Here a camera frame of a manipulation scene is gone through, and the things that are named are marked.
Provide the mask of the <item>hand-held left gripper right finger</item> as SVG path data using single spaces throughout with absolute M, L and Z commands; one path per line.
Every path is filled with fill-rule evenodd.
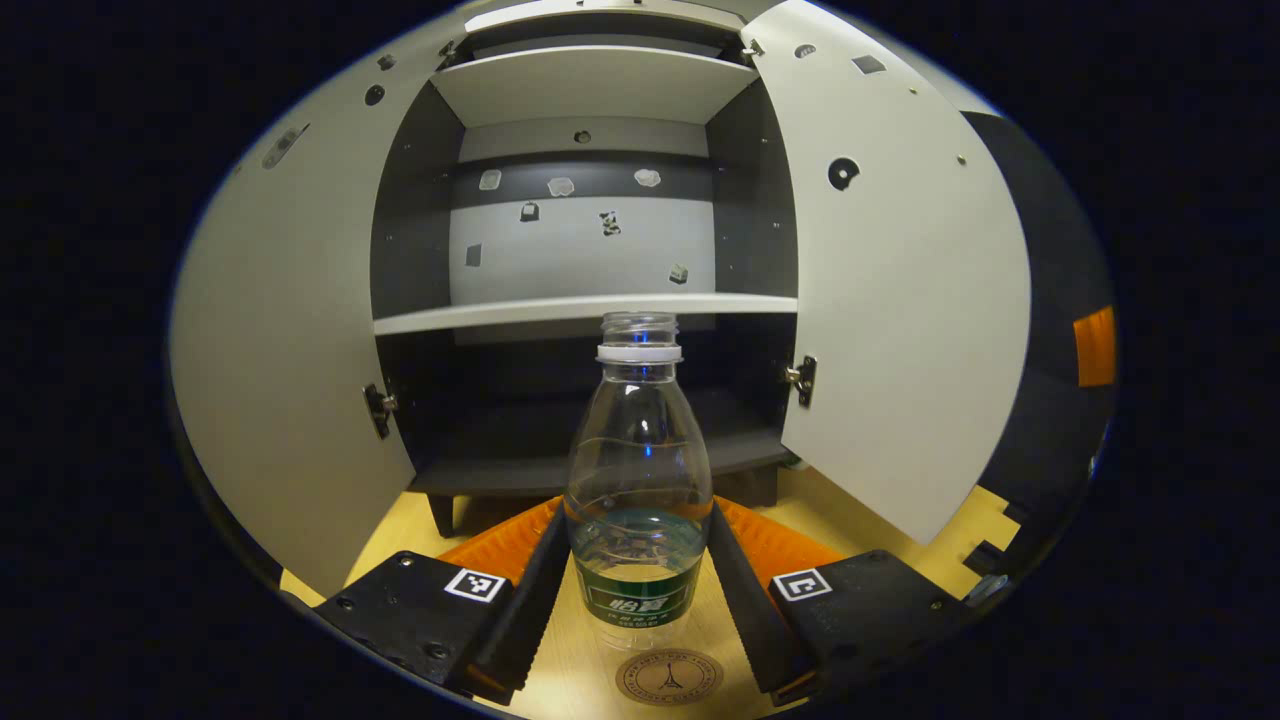
M 869 685 L 977 620 L 887 550 L 845 557 L 726 498 L 709 550 L 751 674 L 777 706 Z

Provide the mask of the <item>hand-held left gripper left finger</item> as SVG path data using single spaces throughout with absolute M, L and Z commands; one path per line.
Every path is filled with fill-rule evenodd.
M 564 509 L 550 498 L 439 557 L 398 550 L 314 611 L 403 671 L 508 705 L 525 688 L 568 553 Z

